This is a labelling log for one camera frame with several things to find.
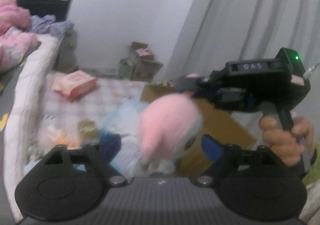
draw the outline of cable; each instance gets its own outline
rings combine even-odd
[[[316,68],[320,65],[320,62],[317,63],[315,66],[310,67],[308,70],[306,70],[306,72],[303,74],[303,78],[305,80],[308,80],[311,76],[311,74],[316,70]]]

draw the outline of blue gripper pad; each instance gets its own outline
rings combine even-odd
[[[107,142],[101,142],[100,152],[102,154],[103,159],[107,163],[110,163],[121,150],[121,145],[121,136],[118,134],[113,135],[113,137],[109,139]]]
[[[201,148],[212,162],[217,161],[223,155],[223,145],[208,134],[202,136]]]

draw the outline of cardboard box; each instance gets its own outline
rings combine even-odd
[[[141,101],[150,103],[173,92],[175,92],[173,87],[147,84],[142,91]],[[255,138],[227,112],[216,110],[214,105],[205,99],[194,99],[194,101],[202,113],[204,126],[189,152],[183,156],[177,165],[177,172],[191,179],[198,177],[212,164],[201,149],[203,134],[209,134],[222,144],[237,144],[242,149],[250,149],[256,142]]]
[[[132,74],[133,81],[146,81],[151,82],[153,77],[159,72],[162,63],[156,60],[147,60],[146,58],[140,57],[137,53],[137,49],[145,49],[148,44],[132,42],[129,47],[128,61],[134,65],[134,70]]]
[[[127,59],[121,59],[119,62],[118,76],[132,80],[134,65]]]

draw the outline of gray striped surface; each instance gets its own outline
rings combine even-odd
[[[46,222],[24,220],[21,225]],[[238,216],[222,205],[215,192],[190,183],[188,178],[135,178],[124,187],[109,191],[101,205],[91,213],[72,221],[50,223],[78,225],[298,225],[297,220],[256,222]]]

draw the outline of black round pad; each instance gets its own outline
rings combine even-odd
[[[81,216],[103,195],[100,180],[87,172],[68,178],[30,178],[18,185],[16,201],[24,214],[39,220],[64,221]]]
[[[38,186],[38,193],[48,199],[61,199],[69,196],[76,185],[69,178],[52,177],[42,181]]]
[[[282,221],[303,208],[306,190],[298,178],[226,177],[221,200],[234,212],[254,220]]]

